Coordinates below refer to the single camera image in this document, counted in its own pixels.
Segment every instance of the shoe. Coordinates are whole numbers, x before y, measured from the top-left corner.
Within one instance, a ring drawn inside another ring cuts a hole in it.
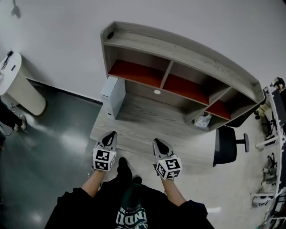
[[[133,178],[132,183],[142,184],[142,178],[139,177],[139,176],[136,176],[136,177]]]
[[[21,128],[22,128],[22,130],[25,130],[27,128],[26,117],[24,115],[20,115],[20,119],[22,120]]]
[[[123,183],[131,182],[132,172],[128,167],[127,160],[124,157],[119,158],[117,172],[118,172],[117,177]]]
[[[15,131],[15,132],[18,132],[18,130],[19,130],[19,126],[18,126],[17,124],[15,124],[15,126],[14,126],[14,131]]]
[[[125,159],[125,157],[119,158],[118,165],[119,165],[120,167],[121,167],[121,166],[122,166],[122,167],[128,166],[127,160]]]

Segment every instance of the white cylindrical stand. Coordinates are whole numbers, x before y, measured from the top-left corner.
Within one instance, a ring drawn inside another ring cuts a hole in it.
[[[10,56],[1,74],[0,96],[9,95],[34,115],[39,116],[45,111],[46,100],[26,79],[33,77],[24,67],[19,53]]]
[[[26,71],[20,69],[7,93],[32,114],[39,116],[45,110],[46,100],[27,81],[26,77],[29,76],[26,76],[24,72]]]

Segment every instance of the skin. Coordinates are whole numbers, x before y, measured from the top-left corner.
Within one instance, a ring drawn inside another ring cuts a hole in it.
[[[81,188],[85,190],[91,197],[95,197],[105,174],[105,171],[95,170],[92,176],[84,183]],[[168,200],[170,200],[176,206],[180,206],[186,202],[185,198],[180,193],[172,180],[163,180],[161,178],[161,181],[166,191]]]

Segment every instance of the gray floor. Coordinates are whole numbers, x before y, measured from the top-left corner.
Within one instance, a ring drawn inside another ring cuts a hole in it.
[[[44,228],[57,197],[80,187],[92,171],[89,134],[101,106],[35,88],[48,102],[45,113],[34,117],[18,108],[29,125],[7,137],[0,155],[0,220],[8,229]]]

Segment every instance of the white computer tower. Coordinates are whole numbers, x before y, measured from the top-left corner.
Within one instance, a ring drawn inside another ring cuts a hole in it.
[[[116,118],[125,94],[125,80],[109,76],[101,90],[101,99],[106,114],[110,118]]]

